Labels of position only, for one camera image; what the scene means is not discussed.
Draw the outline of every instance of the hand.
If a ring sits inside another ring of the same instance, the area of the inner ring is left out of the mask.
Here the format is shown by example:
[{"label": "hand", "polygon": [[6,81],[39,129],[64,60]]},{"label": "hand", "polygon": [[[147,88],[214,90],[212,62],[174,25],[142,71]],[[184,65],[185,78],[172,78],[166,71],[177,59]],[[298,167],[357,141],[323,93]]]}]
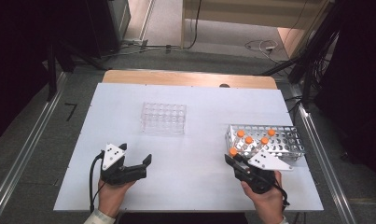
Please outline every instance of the hand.
[{"label": "hand", "polygon": [[[281,173],[275,171],[275,178],[281,185]],[[241,182],[245,195],[252,200],[259,217],[266,224],[278,224],[283,220],[283,194],[280,190],[272,188],[266,193],[256,194],[246,182]]]},{"label": "hand", "polygon": [[98,181],[98,189],[104,185],[98,193],[99,205],[98,210],[109,217],[115,218],[118,215],[121,203],[123,203],[124,195],[135,181],[126,183],[121,186],[111,186],[104,184],[103,180]]}]

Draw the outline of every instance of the table surface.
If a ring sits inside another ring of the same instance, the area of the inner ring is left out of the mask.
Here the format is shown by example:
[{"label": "table surface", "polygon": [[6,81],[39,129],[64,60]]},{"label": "table surface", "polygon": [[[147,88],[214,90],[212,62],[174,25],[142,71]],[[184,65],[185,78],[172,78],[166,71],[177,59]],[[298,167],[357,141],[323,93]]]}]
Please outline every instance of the table surface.
[{"label": "table surface", "polygon": [[[167,85],[161,85],[158,77],[165,78]],[[174,82],[177,86],[171,86],[172,80],[179,77],[183,78]],[[211,77],[208,83],[212,87],[203,87],[205,77]],[[151,79],[157,85],[147,84]],[[147,168],[147,178],[129,189],[122,209],[135,212],[252,210],[252,202],[224,161],[227,127],[232,123],[291,125],[280,91],[247,87],[249,84],[258,87],[261,79],[267,82],[266,85],[275,86],[270,77],[164,71],[107,72],[104,82],[119,80],[129,84],[98,85],[54,210],[88,210],[88,176],[92,160],[107,143],[118,146],[124,142],[128,143],[126,165],[141,163],[149,153],[153,159]],[[239,87],[236,80],[246,88],[214,88],[219,83]],[[142,133],[143,102],[187,105],[185,134]],[[306,160],[301,158],[289,164],[294,171],[282,172],[283,186],[291,203],[287,210],[323,210]],[[98,171],[94,172],[94,179],[98,179],[99,164],[94,170]]]}]

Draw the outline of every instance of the gray floor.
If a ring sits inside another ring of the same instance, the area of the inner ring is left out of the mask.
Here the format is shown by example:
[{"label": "gray floor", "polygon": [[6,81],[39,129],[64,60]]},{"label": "gray floor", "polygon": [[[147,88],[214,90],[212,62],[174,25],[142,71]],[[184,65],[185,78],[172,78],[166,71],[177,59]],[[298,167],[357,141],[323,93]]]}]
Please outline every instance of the gray floor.
[{"label": "gray floor", "polygon": [[[273,63],[269,60],[255,59],[253,61],[252,58],[247,57],[185,51],[172,51],[166,54],[160,50],[115,56],[105,60],[105,64],[115,69],[159,69],[239,75],[257,74],[273,67]],[[80,65],[74,74],[68,75],[63,95],[0,217],[0,223],[81,223],[89,215],[89,212],[53,212],[52,208],[90,106],[91,97],[103,75],[104,72],[97,71],[89,65]],[[285,78],[279,75],[274,75],[274,78],[284,97],[290,97],[289,84],[285,82]],[[27,105],[0,139],[0,182],[34,127],[46,97],[47,88]],[[65,103],[77,104],[77,110],[69,121],[66,120],[70,115],[71,107]],[[293,104],[293,102],[287,103],[289,108]],[[374,173],[365,166],[353,165],[339,159],[343,150],[335,129],[314,106],[312,109],[318,132],[351,203],[357,223],[376,223],[376,177]],[[297,115],[296,125],[299,127],[307,148],[310,148],[310,139],[304,132],[299,115]],[[315,154],[309,149],[306,157],[313,178],[318,183],[316,187],[325,208],[323,212],[307,213],[307,223],[341,223]],[[289,220],[294,220],[296,214],[286,212],[285,215]],[[247,213],[246,216],[249,223],[260,223],[255,213]]]}]

